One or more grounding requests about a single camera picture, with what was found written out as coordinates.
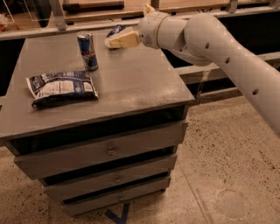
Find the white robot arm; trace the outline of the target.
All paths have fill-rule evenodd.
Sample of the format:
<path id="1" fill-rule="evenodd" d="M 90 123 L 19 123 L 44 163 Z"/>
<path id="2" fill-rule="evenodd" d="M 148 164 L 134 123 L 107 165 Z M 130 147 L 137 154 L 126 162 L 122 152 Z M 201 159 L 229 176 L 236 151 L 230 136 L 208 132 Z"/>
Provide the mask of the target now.
<path id="1" fill-rule="evenodd" d="M 184 20 L 144 6 L 137 28 L 125 28 L 105 39 L 108 48 L 144 44 L 165 49 L 195 66 L 217 65 L 238 87 L 272 130 L 280 135 L 280 73 L 242 46 L 209 13 Z"/>

